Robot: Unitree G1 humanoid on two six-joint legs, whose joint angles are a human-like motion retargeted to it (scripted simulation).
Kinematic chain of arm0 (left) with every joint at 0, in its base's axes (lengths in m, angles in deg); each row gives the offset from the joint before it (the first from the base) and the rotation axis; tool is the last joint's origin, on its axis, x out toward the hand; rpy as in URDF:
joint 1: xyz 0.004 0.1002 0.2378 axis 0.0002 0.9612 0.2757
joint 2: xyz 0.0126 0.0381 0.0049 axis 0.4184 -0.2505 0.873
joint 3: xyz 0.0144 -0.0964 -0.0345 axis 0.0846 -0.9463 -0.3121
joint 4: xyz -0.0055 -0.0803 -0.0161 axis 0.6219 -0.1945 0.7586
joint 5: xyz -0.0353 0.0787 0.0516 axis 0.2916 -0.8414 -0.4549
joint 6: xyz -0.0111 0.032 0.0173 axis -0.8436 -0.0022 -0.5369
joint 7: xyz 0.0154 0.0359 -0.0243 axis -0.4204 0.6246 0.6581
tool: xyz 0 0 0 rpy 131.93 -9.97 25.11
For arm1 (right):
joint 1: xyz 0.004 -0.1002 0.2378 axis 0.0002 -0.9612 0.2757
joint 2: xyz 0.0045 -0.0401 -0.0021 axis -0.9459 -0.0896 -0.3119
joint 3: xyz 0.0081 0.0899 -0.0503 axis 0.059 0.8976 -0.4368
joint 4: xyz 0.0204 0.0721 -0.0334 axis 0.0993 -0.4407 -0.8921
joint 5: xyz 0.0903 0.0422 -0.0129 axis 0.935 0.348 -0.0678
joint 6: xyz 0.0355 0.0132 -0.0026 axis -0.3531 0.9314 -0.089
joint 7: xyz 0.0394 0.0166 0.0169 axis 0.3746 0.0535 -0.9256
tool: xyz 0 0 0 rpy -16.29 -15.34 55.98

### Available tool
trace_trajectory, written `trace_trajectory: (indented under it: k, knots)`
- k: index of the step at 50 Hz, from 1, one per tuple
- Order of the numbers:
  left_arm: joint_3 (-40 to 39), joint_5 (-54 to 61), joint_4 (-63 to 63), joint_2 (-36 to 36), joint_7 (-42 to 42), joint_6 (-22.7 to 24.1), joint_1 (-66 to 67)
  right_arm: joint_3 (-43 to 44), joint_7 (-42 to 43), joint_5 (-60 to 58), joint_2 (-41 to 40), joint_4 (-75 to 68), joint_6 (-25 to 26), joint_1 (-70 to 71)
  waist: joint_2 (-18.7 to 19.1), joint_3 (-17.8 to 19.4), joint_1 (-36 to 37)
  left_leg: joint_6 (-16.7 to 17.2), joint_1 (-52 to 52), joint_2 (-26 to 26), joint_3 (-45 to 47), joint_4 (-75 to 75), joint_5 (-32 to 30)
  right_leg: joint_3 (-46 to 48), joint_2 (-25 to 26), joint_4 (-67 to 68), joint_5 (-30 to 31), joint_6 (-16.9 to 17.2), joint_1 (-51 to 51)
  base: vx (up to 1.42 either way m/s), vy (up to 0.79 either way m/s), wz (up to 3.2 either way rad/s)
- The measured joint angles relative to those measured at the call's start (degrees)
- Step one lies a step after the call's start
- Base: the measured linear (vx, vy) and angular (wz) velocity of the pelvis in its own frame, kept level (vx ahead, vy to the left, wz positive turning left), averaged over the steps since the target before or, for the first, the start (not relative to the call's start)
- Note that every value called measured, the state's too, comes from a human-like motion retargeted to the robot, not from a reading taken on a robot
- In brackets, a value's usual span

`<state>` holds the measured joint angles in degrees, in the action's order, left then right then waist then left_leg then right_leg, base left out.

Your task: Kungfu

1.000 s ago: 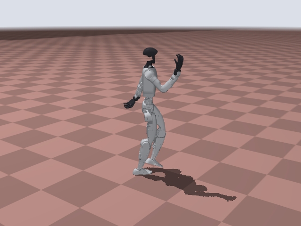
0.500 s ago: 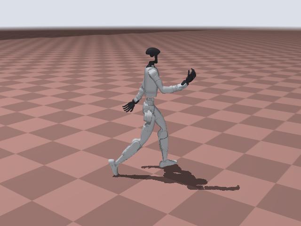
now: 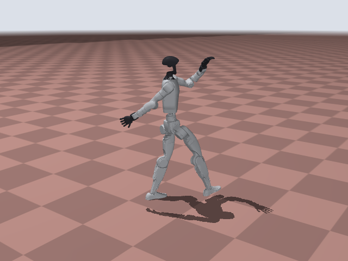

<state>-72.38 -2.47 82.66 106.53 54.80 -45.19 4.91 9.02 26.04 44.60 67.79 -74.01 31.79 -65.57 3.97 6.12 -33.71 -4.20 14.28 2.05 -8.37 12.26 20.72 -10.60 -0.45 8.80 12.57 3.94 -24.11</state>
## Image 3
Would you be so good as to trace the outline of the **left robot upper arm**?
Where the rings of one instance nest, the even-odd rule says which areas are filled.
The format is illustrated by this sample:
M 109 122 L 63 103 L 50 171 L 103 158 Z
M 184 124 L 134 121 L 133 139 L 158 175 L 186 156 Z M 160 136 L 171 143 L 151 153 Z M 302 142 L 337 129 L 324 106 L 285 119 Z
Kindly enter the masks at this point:
M 183 78 L 179 78 L 179 77 L 175 76 L 174 74 L 173 74 L 173 76 L 177 79 L 178 84 L 180 86 L 185 86 L 188 88 L 192 88 L 194 86 L 194 82 L 191 78 L 184 80 Z

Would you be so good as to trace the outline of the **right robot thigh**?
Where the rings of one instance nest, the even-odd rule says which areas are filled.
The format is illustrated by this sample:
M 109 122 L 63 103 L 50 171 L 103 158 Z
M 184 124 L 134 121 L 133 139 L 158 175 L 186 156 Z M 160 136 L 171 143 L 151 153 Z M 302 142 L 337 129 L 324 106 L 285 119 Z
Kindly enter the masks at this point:
M 184 125 L 180 127 L 175 125 L 175 127 L 173 128 L 173 132 L 175 133 L 175 136 L 177 138 L 179 138 L 180 140 L 182 139 L 184 140 L 184 143 L 186 144 L 188 149 L 193 153 L 193 156 L 191 157 L 190 162 L 194 166 L 197 166 L 195 164 L 195 158 L 198 156 L 202 157 L 202 152 L 201 152 L 200 145 L 196 137 L 194 136 L 194 134 L 191 132 L 190 129 L 188 129 Z

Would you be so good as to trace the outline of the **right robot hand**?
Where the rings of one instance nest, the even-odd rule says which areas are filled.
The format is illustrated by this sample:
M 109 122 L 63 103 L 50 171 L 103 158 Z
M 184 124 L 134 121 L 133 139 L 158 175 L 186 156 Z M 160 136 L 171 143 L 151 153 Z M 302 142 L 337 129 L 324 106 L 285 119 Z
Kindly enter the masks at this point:
M 134 112 L 134 113 L 136 113 L 136 112 Z M 120 122 L 124 122 L 124 123 L 122 123 L 122 125 L 125 124 L 124 127 L 125 127 L 126 125 L 129 124 L 129 126 L 128 126 L 128 128 L 129 128 L 130 125 L 131 125 L 131 123 L 132 123 L 134 120 L 138 119 L 138 118 L 133 119 L 132 115 L 133 115 L 134 113 L 130 114 L 130 116 L 125 116 L 125 117 L 123 117 L 123 118 L 120 118 L 120 120 L 122 120 L 122 121 L 120 121 Z M 124 120 L 123 120 L 123 119 L 124 119 Z

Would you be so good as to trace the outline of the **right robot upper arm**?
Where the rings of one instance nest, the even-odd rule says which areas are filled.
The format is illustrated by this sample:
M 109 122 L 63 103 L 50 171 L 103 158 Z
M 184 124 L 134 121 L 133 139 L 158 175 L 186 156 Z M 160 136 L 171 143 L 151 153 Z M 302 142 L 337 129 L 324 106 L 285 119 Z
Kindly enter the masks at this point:
M 155 106 L 152 109 L 157 109 L 158 108 L 158 101 L 161 101 L 165 96 L 173 92 L 175 86 L 169 82 L 166 83 L 162 89 L 150 100 L 155 102 Z

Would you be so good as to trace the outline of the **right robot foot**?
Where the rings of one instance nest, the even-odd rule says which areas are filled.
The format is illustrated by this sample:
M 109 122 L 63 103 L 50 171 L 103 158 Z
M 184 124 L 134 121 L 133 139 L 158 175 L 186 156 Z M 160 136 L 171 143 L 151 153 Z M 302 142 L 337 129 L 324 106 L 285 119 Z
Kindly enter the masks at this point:
M 210 194 L 217 192 L 221 189 L 220 186 L 212 186 L 212 188 L 209 190 L 208 188 L 204 189 L 203 196 L 209 196 Z

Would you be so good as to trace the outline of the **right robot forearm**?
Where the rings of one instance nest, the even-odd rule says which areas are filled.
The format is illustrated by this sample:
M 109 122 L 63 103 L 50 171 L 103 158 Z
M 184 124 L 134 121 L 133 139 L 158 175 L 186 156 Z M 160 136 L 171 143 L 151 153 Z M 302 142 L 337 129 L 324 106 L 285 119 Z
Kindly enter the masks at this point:
M 136 113 L 132 115 L 133 119 L 142 117 L 143 114 L 146 114 L 147 112 L 149 112 L 152 108 L 154 108 L 154 106 L 155 106 L 154 101 L 147 102 L 142 108 L 140 108 Z

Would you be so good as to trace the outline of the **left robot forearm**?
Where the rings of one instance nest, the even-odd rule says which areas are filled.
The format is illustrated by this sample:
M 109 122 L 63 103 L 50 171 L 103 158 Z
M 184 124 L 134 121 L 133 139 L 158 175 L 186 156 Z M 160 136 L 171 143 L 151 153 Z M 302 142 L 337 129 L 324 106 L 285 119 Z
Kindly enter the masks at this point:
M 194 75 L 192 75 L 190 78 L 193 81 L 197 82 L 204 75 L 204 72 L 206 72 L 206 69 L 203 69 L 202 72 L 200 72 L 198 69 L 198 71 Z

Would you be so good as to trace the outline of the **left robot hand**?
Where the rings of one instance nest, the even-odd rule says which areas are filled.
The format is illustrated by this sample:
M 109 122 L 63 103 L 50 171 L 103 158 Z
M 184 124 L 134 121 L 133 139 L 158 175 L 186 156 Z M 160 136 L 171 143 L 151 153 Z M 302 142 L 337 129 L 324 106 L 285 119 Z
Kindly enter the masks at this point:
M 199 71 L 202 72 L 203 69 L 206 69 L 207 68 L 207 64 L 209 63 L 209 61 L 211 59 L 215 59 L 214 57 L 207 57 L 204 59 L 204 61 L 201 63 L 201 66 L 199 68 Z

